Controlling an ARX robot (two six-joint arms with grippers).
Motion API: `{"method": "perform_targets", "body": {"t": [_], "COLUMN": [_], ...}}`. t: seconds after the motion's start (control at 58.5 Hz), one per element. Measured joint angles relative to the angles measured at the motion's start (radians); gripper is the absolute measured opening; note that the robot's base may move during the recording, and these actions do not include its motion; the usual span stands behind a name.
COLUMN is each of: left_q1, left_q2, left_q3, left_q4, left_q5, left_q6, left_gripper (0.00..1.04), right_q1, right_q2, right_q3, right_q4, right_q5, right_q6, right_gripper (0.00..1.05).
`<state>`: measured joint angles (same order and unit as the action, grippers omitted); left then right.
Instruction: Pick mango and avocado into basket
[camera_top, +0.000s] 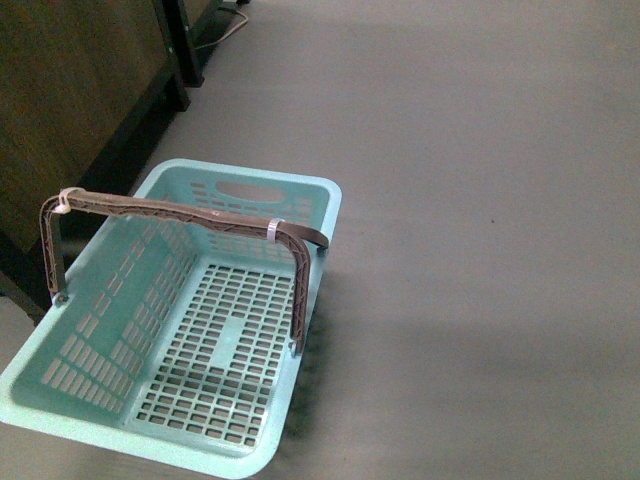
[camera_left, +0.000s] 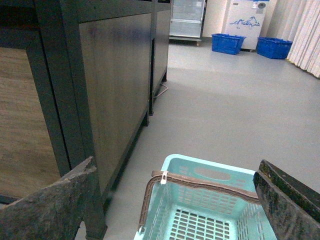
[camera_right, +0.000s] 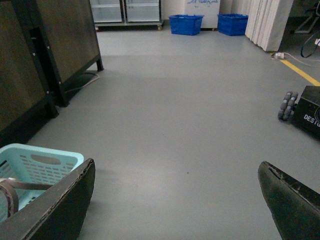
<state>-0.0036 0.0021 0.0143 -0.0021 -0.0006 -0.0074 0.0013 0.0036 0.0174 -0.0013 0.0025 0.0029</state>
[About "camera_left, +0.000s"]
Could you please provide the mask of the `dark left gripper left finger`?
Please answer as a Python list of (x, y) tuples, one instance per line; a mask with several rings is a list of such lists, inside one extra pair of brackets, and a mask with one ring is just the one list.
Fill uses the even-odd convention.
[(89, 157), (53, 184), (0, 211), (2, 240), (73, 240), (96, 217), (97, 167)]

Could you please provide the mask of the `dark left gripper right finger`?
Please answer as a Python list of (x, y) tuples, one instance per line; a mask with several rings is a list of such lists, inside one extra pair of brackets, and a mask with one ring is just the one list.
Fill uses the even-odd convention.
[(253, 177), (255, 191), (278, 240), (320, 238), (320, 194), (267, 160)]

